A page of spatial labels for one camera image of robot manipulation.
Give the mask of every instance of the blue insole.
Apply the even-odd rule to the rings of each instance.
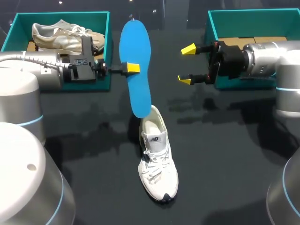
[[[138,20],[127,22],[123,28],[119,54],[121,62],[137,63],[140,73],[127,77],[131,108],[134,115],[144,118],[151,111],[148,67],[151,45],[145,26]]]

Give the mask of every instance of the shoe tongue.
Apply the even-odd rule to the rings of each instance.
[[[152,152],[160,152],[165,150],[167,145],[167,134],[162,132],[158,135],[148,135],[144,134],[144,141],[146,143],[146,148]]]

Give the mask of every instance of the beige sneaker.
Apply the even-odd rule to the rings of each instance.
[[[32,25],[32,38],[39,51],[48,51],[50,49],[61,54],[80,54],[82,52],[82,35],[91,36],[98,53],[102,52],[105,36],[93,32],[91,29],[85,29],[63,20],[51,26],[43,26],[38,23]]]

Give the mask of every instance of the cable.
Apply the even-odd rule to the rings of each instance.
[[[48,61],[46,59],[40,59],[39,57],[35,57],[35,56],[5,55],[0,57],[0,62],[7,61],[7,60],[23,60],[23,61],[29,61],[34,63],[44,63],[46,65],[51,65],[51,66],[61,67],[66,69],[71,68],[73,66],[71,63],[53,62],[53,61]]]

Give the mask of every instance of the new balance logo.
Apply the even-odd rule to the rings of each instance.
[[[153,137],[153,138],[151,138],[151,141],[152,141],[152,142],[158,141],[158,137]]]

